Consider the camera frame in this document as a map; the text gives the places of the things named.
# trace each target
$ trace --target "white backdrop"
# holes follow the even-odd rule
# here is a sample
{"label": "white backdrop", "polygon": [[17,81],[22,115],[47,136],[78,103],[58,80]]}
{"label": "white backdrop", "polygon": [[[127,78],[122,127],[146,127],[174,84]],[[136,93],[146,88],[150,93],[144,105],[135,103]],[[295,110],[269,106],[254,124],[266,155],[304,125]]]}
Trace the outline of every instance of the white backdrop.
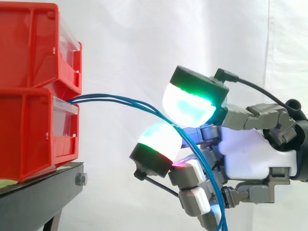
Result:
{"label": "white backdrop", "polygon": [[[296,40],[308,28],[305,2],[269,1],[54,2],[83,43],[84,94],[123,95],[163,110],[165,87],[179,64],[208,76],[224,68],[272,90],[283,101],[297,97],[306,103],[308,36],[302,33]],[[275,23],[269,26],[269,19]],[[228,101],[238,106],[266,100],[241,84],[228,86]],[[135,165],[128,156],[157,118],[115,103],[82,104],[80,113],[78,161],[85,162],[89,180],[63,210],[59,231],[203,230],[178,199],[133,177]],[[171,187],[168,178],[157,180]],[[306,230],[307,186],[296,187],[275,205],[240,204],[228,210],[230,231]]]}

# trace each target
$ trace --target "bolt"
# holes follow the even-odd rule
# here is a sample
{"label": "bolt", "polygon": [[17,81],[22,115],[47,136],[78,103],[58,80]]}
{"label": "bolt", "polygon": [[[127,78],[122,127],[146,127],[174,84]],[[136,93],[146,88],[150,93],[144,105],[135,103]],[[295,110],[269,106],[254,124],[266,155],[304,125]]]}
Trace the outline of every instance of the bolt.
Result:
{"label": "bolt", "polygon": [[88,175],[87,173],[79,173],[76,176],[76,185],[78,186],[85,186],[88,182]]}

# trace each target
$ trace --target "green led light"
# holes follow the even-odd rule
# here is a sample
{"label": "green led light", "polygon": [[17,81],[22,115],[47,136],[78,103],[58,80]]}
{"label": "green led light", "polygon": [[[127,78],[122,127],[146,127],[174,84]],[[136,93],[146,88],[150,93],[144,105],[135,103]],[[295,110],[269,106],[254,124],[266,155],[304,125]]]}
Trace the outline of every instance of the green led light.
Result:
{"label": "green led light", "polygon": [[163,106],[176,123],[191,128],[205,124],[216,110],[210,100],[189,94],[171,83],[165,91]]}
{"label": "green led light", "polygon": [[167,122],[152,125],[139,138],[143,143],[173,161],[182,146],[182,137]]}

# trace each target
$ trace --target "blue cable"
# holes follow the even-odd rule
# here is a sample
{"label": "blue cable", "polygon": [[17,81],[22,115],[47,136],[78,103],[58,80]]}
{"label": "blue cable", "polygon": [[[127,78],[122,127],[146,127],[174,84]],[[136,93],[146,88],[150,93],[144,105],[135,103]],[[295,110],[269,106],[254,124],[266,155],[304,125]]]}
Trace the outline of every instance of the blue cable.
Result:
{"label": "blue cable", "polygon": [[[119,100],[93,99],[93,98],[115,98],[115,99],[119,99]],[[85,103],[85,102],[92,102],[92,101],[116,102],[116,103],[124,104],[124,105],[127,105],[127,106],[131,106],[131,107],[134,107],[134,108],[138,108],[138,109],[141,109],[141,110],[146,111],[148,113],[151,113],[153,115],[156,115],[156,116],[162,118],[163,120],[165,120],[166,122],[168,122],[169,124],[172,124],[174,129],[187,142],[187,144],[189,145],[191,150],[194,152],[194,154],[197,156],[197,158],[201,162],[202,166],[204,167],[204,169],[205,169],[205,171],[206,171],[206,173],[207,173],[207,175],[208,175],[208,177],[210,179],[210,182],[213,185],[215,193],[216,193],[216,195],[218,197],[218,204],[219,204],[219,207],[220,207],[220,210],[221,210],[221,219],[220,219],[219,225],[218,225],[216,230],[219,231],[220,228],[222,228],[222,231],[228,231],[227,221],[226,221],[226,217],[225,217],[225,210],[224,210],[225,209],[225,207],[224,207],[224,200],[223,200],[221,191],[219,189],[219,186],[217,185],[217,182],[216,182],[215,177],[213,175],[212,169],[211,169],[210,165],[208,164],[207,159],[202,154],[201,150],[197,147],[197,145],[191,140],[191,138],[185,133],[185,131],[183,129],[181,129],[180,127],[174,125],[174,123],[171,120],[167,119],[155,107],[153,107],[150,104],[145,103],[143,101],[138,101],[138,100],[130,99],[130,98],[127,98],[127,97],[110,95],[110,94],[89,94],[89,95],[78,96],[76,98],[68,100],[68,102],[71,103],[71,104]]]}

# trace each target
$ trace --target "red plastic drawer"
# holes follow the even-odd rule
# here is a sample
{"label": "red plastic drawer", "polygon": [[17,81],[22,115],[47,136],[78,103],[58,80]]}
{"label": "red plastic drawer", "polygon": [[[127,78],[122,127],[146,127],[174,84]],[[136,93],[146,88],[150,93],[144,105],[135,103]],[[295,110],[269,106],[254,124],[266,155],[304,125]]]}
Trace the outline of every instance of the red plastic drawer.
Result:
{"label": "red plastic drawer", "polygon": [[79,108],[48,89],[0,89],[0,179],[22,182],[78,158]]}
{"label": "red plastic drawer", "polygon": [[81,43],[53,3],[0,2],[0,87],[81,94]]}

